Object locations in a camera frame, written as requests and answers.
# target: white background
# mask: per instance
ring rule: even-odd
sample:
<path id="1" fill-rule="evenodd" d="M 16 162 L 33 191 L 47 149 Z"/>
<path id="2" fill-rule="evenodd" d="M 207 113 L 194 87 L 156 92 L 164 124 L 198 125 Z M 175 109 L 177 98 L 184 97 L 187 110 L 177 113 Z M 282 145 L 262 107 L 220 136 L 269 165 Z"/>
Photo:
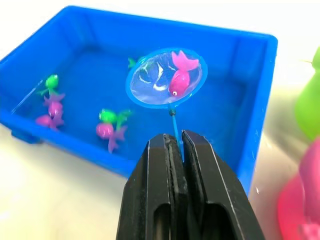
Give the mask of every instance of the white background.
<path id="1" fill-rule="evenodd" d="M 308 145 L 293 106 L 313 74 L 302 60 L 311 61 L 320 45 L 320 5 L 208 2 L 0 0 L 0 59 L 67 5 L 275 35 L 278 56 L 250 202 L 266 238 L 278 240 L 277 195 Z M 59 149 L 14 139 L 0 126 L 0 239 L 115 239 L 125 182 Z"/>

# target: toy fish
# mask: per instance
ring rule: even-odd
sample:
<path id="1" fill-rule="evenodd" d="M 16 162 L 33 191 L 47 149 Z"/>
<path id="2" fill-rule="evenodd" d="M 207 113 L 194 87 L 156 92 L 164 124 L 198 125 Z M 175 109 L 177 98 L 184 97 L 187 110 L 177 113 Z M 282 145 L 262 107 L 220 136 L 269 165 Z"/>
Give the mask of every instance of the toy fish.
<path id="1" fill-rule="evenodd" d="M 190 85 L 190 75 L 188 71 L 196 69 L 199 66 L 198 59 L 188 59 L 183 51 L 171 53 L 173 64 L 178 68 L 174 73 L 169 85 L 169 92 L 174 97 L 182 96 Z"/>
<path id="2" fill-rule="evenodd" d="M 41 126 L 58 130 L 57 127 L 64 124 L 64 121 L 61 117 L 61 115 L 55 115 L 53 118 L 51 118 L 49 115 L 43 115 L 38 117 L 35 122 Z"/>
<path id="3" fill-rule="evenodd" d="M 55 91 L 55 88 L 58 86 L 58 83 L 59 83 L 58 75 L 54 74 L 49 76 L 45 81 L 46 89 L 43 91 L 39 91 L 38 94 L 40 94 L 41 96 L 43 96 L 46 92 L 49 92 L 50 95 L 57 94 L 57 92 Z"/>
<path id="4" fill-rule="evenodd" d="M 96 134 L 101 139 L 109 139 L 108 143 L 108 151 L 112 153 L 114 149 L 117 149 L 119 146 L 116 140 L 125 140 L 125 131 L 127 130 L 127 126 L 121 127 L 119 130 L 114 131 L 114 127 L 109 123 L 99 123 L 96 128 Z"/>
<path id="5" fill-rule="evenodd" d="M 320 224 L 320 138 L 309 148 L 299 166 L 304 191 L 304 214 Z"/>
<path id="6" fill-rule="evenodd" d="M 137 62 L 140 62 L 143 58 L 144 56 L 140 57 L 138 61 L 135 61 L 132 57 L 128 57 L 128 61 L 129 61 L 128 69 L 133 68 L 137 64 Z"/>
<path id="7" fill-rule="evenodd" d="M 131 69 L 136 65 L 136 61 L 133 58 L 128 57 L 128 61 L 129 61 L 128 69 Z"/>
<path id="8" fill-rule="evenodd" d="M 132 115 L 132 111 L 125 110 L 118 115 L 113 111 L 102 109 L 99 114 L 99 119 L 105 124 L 115 124 L 116 130 L 119 130 L 124 122 L 128 120 L 128 117 Z"/>
<path id="9" fill-rule="evenodd" d="M 65 97 L 65 94 L 50 94 L 49 99 L 44 97 L 44 106 L 48 107 L 48 113 L 50 117 L 54 116 L 62 116 L 63 112 L 63 105 L 60 101 Z"/>
<path id="10" fill-rule="evenodd" d="M 320 225 L 316 223 L 303 224 L 301 233 L 303 240 L 318 240 L 320 239 Z"/>

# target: blue net rim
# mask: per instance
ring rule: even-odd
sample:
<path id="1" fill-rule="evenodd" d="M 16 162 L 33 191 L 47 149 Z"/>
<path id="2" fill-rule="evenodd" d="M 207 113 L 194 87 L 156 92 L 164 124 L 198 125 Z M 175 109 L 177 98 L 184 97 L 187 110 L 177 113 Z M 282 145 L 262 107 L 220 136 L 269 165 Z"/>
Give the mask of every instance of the blue net rim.
<path id="1" fill-rule="evenodd" d="M 145 63 L 146 60 L 153 58 L 154 56 L 158 55 L 158 54 L 164 54 L 164 53 L 168 53 L 168 52 L 175 52 L 178 53 L 180 50 L 182 50 L 184 53 L 189 54 L 197 59 L 199 59 L 199 63 L 201 65 L 201 69 L 202 69 L 202 76 L 201 79 L 199 81 L 199 83 L 197 84 L 197 86 L 194 88 L 194 90 L 184 96 L 183 98 L 172 102 L 172 103 L 166 103 L 166 104 L 148 104 L 142 101 L 139 101 L 137 98 L 135 98 L 135 96 L 132 94 L 131 89 L 130 89 L 130 84 L 132 81 L 132 78 L 136 72 L 136 70 Z M 171 109 L 171 108 L 175 108 L 178 105 L 180 105 L 181 103 L 183 103 L 184 101 L 186 101 L 188 98 L 191 97 L 191 95 L 196 94 L 196 92 L 203 86 L 203 84 L 205 83 L 206 79 L 208 76 L 208 66 L 205 62 L 205 60 L 198 55 L 195 51 L 189 50 L 189 49 L 185 49 L 185 48 L 180 48 L 180 47 L 170 47 L 170 48 L 163 48 L 157 51 L 153 51 L 150 54 L 146 55 L 145 57 L 143 57 L 142 59 L 140 59 L 139 62 L 136 63 L 136 65 L 130 70 L 130 72 L 128 73 L 128 76 L 126 77 L 126 81 L 125 81 L 125 91 L 126 94 L 128 95 L 128 97 L 137 105 L 140 105 L 144 108 L 149 108 L 149 109 Z"/>

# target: green toy fish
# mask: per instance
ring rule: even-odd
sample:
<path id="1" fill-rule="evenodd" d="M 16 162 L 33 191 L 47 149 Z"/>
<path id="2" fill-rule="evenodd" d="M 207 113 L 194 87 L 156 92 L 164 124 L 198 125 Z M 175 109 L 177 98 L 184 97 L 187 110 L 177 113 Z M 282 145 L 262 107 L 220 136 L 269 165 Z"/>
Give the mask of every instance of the green toy fish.
<path id="1" fill-rule="evenodd" d="M 53 74 L 51 76 L 49 76 L 46 81 L 45 81 L 45 87 L 46 89 L 43 91 L 39 91 L 38 94 L 40 94 L 41 96 L 43 96 L 46 92 L 49 92 L 49 94 L 58 94 L 55 91 L 55 88 L 58 86 L 59 83 L 59 77 L 56 74 Z"/>
<path id="2" fill-rule="evenodd" d="M 125 110 L 118 115 L 113 111 L 102 109 L 99 113 L 99 119 L 105 124 L 116 124 L 116 130 L 119 130 L 124 122 L 128 120 L 128 117 L 132 115 L 132 111 Z"/>
<path id="3" fill-rule="evenodd" d="M 128 65 L 128 69 L 133 68 L 138 62 L 140 62 L 142 59 L 144 59 L 144 56 L 140 57 L 138 59 L 138 61 L 135 61 L 133 58 L 128 57 L 128 61 L 129 61 L 129 65 Z"/>
<path id="4" fill-rule="evenodd" d="M 133 68 L 137 64 L 136 61 L 131 57 L 128 57 L 128 61 L 129 61 L 128 69 Z"/>

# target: pink toy fish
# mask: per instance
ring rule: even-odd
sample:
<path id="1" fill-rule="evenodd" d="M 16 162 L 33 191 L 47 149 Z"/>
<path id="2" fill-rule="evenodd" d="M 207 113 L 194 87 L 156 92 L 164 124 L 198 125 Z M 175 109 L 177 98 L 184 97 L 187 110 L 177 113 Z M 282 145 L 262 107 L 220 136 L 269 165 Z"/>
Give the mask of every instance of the pink toy fish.
<path id="1" fill-rule="evenodd" d="M 38 117 L 35 122 L 41 126 L 58 130 L 57 127 L 64 124 L 61 115 L 55 115 L 51 118 L 49 115 L 42 115 Z"/>
<path id="2" fill-rule="evenodd" d="M 277 216 L 283 240 L 320 240 L 320 137 L 280 192 Z"/>
<path id="3" fill-rule="evenodd" d="M 50 94 L 49 99 L 44 97 L 44 104 L 48 107 L 48 113 L 50 117 L 54 116 L 62 116 L 64 113 L 63 111 L 63 105 L 60 103 L 60 101 L 65 97 L 65 94 Z"/>
<path id="4" fill-rule="evenodd" d="M 320 225 L 316 223 L 301 226 L 303 240 L 320 240 Z"/>
<path id="5" fill-rule="evenodd" d="M 177 97 L 182 96 L 190 85 L 190 75 L 188 71 L 196 69 L 199 66 L 198 59 L 188 59 L 183 51 L 171 53 L 173 64 L 178 68 L 174 73 L 169 85 L 169 92 Z"/>
<path id="6" fill-rule="evenodd" d="M 309 221 L 320 225 L 320 138 L 303 157 L 299 174 L 304 191 L 305 215 Z"/>
<path id="7" fill-rule="evenodd" d="M 96 134 L 102 139 L 109 139 L 108 151 L 112 153 L 114 149 L 117 149 L 119 146 L 116 143 L 116 140 L 125 140 L 125 131 L 127 126 L 121 127 L 119 130 L 115 131 L 112 124 L 109 123 L 99 123 L 96 126 Z"/>

